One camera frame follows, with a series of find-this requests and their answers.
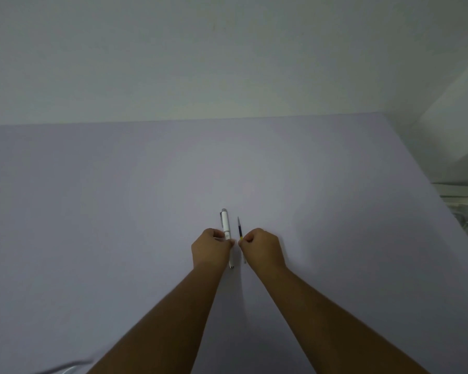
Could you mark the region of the white pen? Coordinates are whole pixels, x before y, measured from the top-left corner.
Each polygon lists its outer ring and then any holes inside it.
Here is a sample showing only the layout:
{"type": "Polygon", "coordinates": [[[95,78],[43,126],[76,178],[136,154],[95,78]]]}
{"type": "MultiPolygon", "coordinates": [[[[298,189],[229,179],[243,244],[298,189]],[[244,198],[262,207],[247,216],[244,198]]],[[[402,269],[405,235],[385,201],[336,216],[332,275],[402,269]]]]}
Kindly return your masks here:
{"type": "MultiPolygon", "coordinates": [[[[231,240],[231,229],[230,229],[229,215],[228,215],[227,209],[223,208],[221,210],[220,219],[221,219],[222,229],[225,235],[225,240],[231,240]]],[[[229,268],[233,269],[234,266],[235,265],[233,262],[233,252],[231,248],[230,253],[229,253],[229,268]]]]}

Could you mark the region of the person's left forearm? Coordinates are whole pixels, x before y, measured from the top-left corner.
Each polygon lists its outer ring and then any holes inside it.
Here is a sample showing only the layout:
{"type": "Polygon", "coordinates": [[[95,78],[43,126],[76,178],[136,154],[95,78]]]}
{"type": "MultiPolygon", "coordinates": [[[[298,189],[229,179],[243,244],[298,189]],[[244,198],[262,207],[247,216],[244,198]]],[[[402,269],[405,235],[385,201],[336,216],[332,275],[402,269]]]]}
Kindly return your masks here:
{"type": "Polygon", "coordinates": [[[87,374],[191,374],[225,268],[195,265],[87,374]]]}

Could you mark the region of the person's right forearm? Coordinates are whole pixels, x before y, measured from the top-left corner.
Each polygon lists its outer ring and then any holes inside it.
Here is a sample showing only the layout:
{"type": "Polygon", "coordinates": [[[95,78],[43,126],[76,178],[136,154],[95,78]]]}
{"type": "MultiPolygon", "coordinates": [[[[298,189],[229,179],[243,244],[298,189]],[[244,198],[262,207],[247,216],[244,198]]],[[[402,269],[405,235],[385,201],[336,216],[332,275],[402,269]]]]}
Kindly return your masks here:
{"type": "Polygon", "coordinates": [[[256,275],[317,374],[429,374],[287,267],[256,275]]]}

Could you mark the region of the person's left hand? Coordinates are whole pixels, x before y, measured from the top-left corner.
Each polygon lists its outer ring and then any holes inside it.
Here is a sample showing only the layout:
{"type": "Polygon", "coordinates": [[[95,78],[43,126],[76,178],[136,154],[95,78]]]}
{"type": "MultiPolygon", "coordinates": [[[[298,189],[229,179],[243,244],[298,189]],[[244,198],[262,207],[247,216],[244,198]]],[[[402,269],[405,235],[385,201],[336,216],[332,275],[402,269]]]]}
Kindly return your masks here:
{"type": "Polygon", "coordinates": [[[208,265],[224,271],[229,263],[230,250],[209,246],[207,244],[207,229],[192,244],[193,268],[208,265]]]}

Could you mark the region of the person's right hand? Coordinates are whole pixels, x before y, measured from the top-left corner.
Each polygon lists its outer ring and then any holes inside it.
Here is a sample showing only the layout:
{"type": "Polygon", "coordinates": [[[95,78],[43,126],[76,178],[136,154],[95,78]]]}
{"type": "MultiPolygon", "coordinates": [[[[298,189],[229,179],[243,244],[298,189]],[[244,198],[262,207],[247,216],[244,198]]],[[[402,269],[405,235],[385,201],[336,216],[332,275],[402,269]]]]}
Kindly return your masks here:
{"type": "Polygon", "coordinates": [[[264,229],[262,229],[260,242],[256,246],[250,246],[247,250],[242,251],[247,264],[260,278],[266,273],[274,273],[287,267],[279,238],[264,229]]]}

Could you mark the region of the pen refill with yellow end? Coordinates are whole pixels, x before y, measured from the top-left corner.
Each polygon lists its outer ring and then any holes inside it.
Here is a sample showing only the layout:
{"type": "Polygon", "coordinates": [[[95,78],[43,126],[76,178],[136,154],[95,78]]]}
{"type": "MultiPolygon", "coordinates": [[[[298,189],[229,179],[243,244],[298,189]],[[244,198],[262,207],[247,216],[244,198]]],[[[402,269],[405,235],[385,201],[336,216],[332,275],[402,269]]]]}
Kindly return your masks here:
{"type": "MultiPolygon", "coordinates": [[[[239,216],[237,217],[237,227],[238,227],[239,241],[242,241],[244,238],[244,234],[243,234],[243,229],[242,229],[241,220],[239,216]]],[[[242,250],[241,250],[241,255],[242,255],[243,264],[247,264],[246,257],[242,250]]]]}

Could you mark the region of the white furniture frame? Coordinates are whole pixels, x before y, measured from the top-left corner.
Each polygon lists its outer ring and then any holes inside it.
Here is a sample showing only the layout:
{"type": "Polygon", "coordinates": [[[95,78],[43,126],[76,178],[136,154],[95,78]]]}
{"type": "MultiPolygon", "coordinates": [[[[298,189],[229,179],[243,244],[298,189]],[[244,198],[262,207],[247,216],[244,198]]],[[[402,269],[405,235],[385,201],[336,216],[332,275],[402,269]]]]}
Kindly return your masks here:
{"type": "Polygon", "coordinates": [[[433,183],[432,186],[442,198],[468,199],[468,186],[466,185],[433,183]]]}

